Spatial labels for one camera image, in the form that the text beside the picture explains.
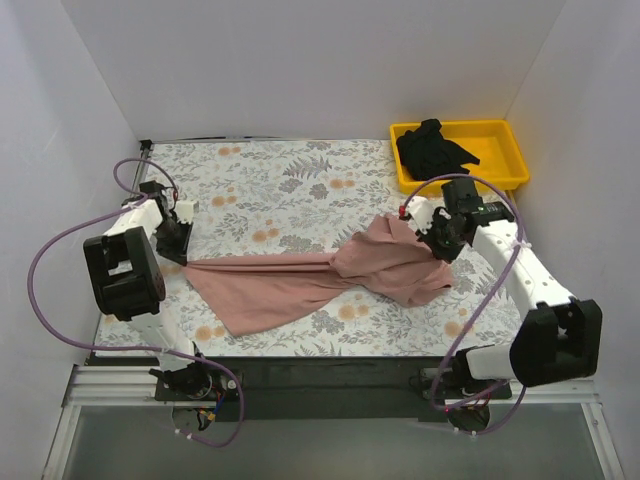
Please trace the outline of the pink t shirt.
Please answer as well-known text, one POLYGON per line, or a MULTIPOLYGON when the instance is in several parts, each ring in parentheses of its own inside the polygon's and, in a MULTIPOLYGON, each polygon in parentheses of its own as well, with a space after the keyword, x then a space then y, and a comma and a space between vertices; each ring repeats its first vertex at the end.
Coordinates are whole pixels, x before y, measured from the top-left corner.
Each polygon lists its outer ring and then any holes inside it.
POLYGON ((450 266, 393 215, 376 216, 334 253, 205 259, 183 273, 233 336, 299 320, 354 287, 419 307, 454 284, 450 266))

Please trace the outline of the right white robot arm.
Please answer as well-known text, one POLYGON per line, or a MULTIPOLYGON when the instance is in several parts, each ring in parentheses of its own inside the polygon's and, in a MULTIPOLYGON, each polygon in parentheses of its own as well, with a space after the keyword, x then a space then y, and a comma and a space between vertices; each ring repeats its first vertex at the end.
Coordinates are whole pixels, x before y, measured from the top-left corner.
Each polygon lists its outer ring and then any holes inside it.
POLYGON ((557 281, 526 241, 524 227, 507 196, 487 203, 477 192, 480 180, 449 175, 434 206, 412 194, 403 218, 434 257, 454 262, 471 247, 497 273, 494 291, 504 288, 520 315, 510 343, 461 348, 456 340, 435 373, 431 392, 455 389, 475 399, 516 380, 537 387, 595 374, 603 314, 593 300, 581 300, 557 281))

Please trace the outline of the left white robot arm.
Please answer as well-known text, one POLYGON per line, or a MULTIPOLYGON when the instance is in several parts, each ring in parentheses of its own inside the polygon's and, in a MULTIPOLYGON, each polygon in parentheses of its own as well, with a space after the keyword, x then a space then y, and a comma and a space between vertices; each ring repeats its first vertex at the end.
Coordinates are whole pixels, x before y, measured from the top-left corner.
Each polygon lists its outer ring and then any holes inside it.
POLYGON ((192 358, 200 354, 162 303, 166 299, 159 257, 178 266, 187 264, 188 245, 197 204, 165 195, 156 181, 140 185, 141 202, 121 215, 103 235, 84 242, 83 250, 100 311, 127 323, 156 353, 159 368, 150 374, 193 400, 212 390, 213 377, 192 358))

